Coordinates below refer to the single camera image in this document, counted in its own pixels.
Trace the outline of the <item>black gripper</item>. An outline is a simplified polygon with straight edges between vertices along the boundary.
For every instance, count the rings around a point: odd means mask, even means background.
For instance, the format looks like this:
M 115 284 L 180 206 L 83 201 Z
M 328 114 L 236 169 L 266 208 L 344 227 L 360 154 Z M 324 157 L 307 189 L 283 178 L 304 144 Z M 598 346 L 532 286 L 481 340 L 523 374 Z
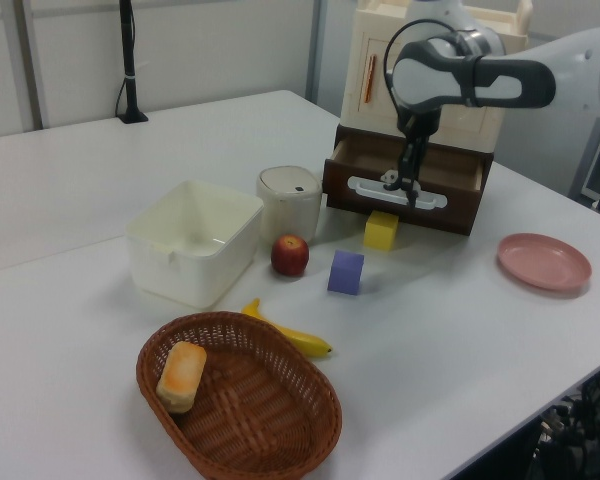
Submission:
M 426 152 L 426 140 L 437 132 L 440 118 L 440 107 L 424 113 L 414 112 L 405 106 L 397 108 L 397 128 L 408 141 L 398 159 L 397 186 L 406 192 L 410 207 L 416 205 L 418 198 L 415 183 Z

